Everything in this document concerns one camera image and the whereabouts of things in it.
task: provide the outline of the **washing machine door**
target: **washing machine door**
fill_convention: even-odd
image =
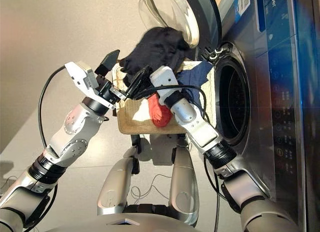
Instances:
[[[140,0],[139,14],[147,29],[172,27],[195,48],[192,59],[202,61],[219,47],[222,26],[215,0]]]

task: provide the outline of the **washing machine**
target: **washing machine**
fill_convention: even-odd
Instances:
[[[216,129],[302,231],[320,228],[319,0],[140,0],[214,65]]]

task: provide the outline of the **blue cloth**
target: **blue cloth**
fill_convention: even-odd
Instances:
[[[176,79],[179,84],[201,87],[202,84],[208,81],[207,74],[210,72],[212,67],[213,65],[211,63],[204,61],[191,70],[184,70],[177,73]],[[196,103],[201,106],[199,90],[183,89],[182,93],[189,102]]]

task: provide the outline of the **red cloth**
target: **red cloth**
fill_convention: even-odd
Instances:
[[[158,95],[155,93],[148,98],[149,114],[156,127],[165,127],[171,120],[172,113],[165,105],[160,105]]]

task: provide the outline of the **beige basket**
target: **beige basket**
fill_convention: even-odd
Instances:
[[[199,62],[184,62],[180,68],[183,70],[192,69],[194,66],[198,65]],[[127,87],[123,83],[123,78],[125,73],[120,71],[121,67],[116,64],[112,69],[112,82],[113,85],[121,90],[126,90]],[[211,73],[208,74],[208,82],[202,86],[205,89],[207,98],[207,113],[209,118],[213,120],[212,117],[212,91],[214,88],[211,86]],[[149,107],[147,99],[131,100],[127,99],[125,102],[120,101],[116,105],[116,113],[118,120],[119,131],[123,134],[177,134],[185,133],[185,129],[180,127],[174,117],[171,119],[166,127],[158,128],[151,121],[149,115]]]

